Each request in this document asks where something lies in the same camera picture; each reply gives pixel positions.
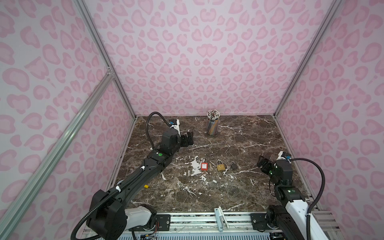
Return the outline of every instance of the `wall panel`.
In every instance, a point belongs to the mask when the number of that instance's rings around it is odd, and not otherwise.
[[[71,0],[0,3],[0,218],[106,73]]]
[[[331,0],[85,1],[136,114],[274,113]]]
[[[67,239],[105,190],[132,120],[113,82],[16,227],[14,239]]]
[[[324,169],[320,203],[346,239],[384,234],[383,11],[347,0],[278,116],[294,155]],[[319,173],[301,166],[317,193]]]

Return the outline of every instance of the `bundle of pencils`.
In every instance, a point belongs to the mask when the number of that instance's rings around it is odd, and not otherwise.
[[[211,136],[217,134],[220,113],[217,110],[209,110],[207,113],[207,133]]]

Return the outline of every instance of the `small yellow object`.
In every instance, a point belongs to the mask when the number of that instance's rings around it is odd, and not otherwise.
[[[217,170],[218,170],[218,171],[225,171],[225,165],[223,164],[222,161],[217,160],[216,164],[217,164]]]

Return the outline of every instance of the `brown marble surface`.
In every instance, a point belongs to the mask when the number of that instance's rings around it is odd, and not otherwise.
[[[148,182],[149,188],[143,188],[129,208],[146,203],[159,212],[212,212],[218,206],[231,211],[263,211],[269,204],[279,204],[269,192],[269,177],[256,168],[259,155],[274,161],[281,150],[286,150],[271,116],[221,116],[216,136],[205,133],[206,116],[166,117],[172,118],[180,120],[182,134],[194,131],[194,145],[181,148],[173,162]],[[143,117],[137,120],[117,181],[140,166],[150,151],[145,121]],[[156,144],[167,126],[157,116],[153,116],[150,123],[149,132]],[[203,157],[210,167],[200,173],[196,166],[200,166]],[[217,171],[217,160],[226,164],[227,171]],[[230,168],[231,161],[238,164],[238,169]],[[295,170],[293,178],[294,184],[306,195]]]

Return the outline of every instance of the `red padlock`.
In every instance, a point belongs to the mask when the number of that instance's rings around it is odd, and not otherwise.
[[[201,162],[201,171],[208,171],[208,163],[207,163],[207,158],[205,158],[205,162],[204,162],[204,158],[202,159],[202,162]]]

